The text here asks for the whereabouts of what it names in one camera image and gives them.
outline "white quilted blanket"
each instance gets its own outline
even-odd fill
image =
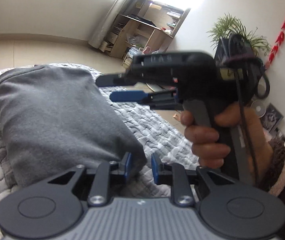
[[[92,73],[94,78],[97,78],[101,74],[84,65],[51,65],[86,69]],[[0,75],[7,70],[8,69],[0,70]],[[141,106],[136,103],[111,102],[109,95],[114,90],[124,90],[124,88],[103,88],[101,89],[101,93],[144,146],[145,154],[148,159],[148,163],[140,172],[140,176],[126,186],[121,194],[136,197],[170,195],[170,188],[168,186],[157,186],[153,183],[150,160],[151,154],[158,153],[163,162],[178,162],[184,165],[185,168],[195,169],[198,164],[197,157],[191,153],[190,142],[188,142],[178,130],[162,119],[157,113],[151,111],[147,106]],[[7,153],[0,130],[0,200],[17,189],[18,186],[7,159]]]

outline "person's arm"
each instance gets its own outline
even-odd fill
[[[263,127],[258,116],[250,108],[245,108],[245,118],[249,134],[256,154],[259,188],[278,196],[285,204],[285,146],[280,140],[266,141]],[[222,127],[233,127],[241,124],[239,105],[230,105],[222,114],[215,117],[215,121]],[[199,156],[199,163],[210,168],[219,168],[224,158],[229,154],[227,145],[216,143],[219,134],[213,128],[194,125],[190,112],[184,111],[181,123],[186,125],[185,137],[193,142],[192,151]],[[250,170],[253,173],[252,160],[249,155]],[[285,225],[279,232],[285,239]]]

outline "yellow label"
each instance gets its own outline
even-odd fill
[[[235,80],[235,76],[234,76],[234,70],[230,69],[230,68],[221,68],[220,69],[220,74],[222,76],[223,80]],[[242,69],[238,69],[238,75],[239,75],[239,79],[242,80],[244,79],[244,75],[243,75],[243,71]]]

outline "gray folded cloth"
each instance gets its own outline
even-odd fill
[[[77,164],[133,157],[132,174],[146,163],[142,145],[96,87],[89,71],[48,65],[0,76],[0,125],[19,186]]]

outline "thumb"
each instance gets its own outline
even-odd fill
[[[233,127],[241,120],[239,103],[234,102],[229,105],[222,113],[215,116],[215,122],[221,127]]]

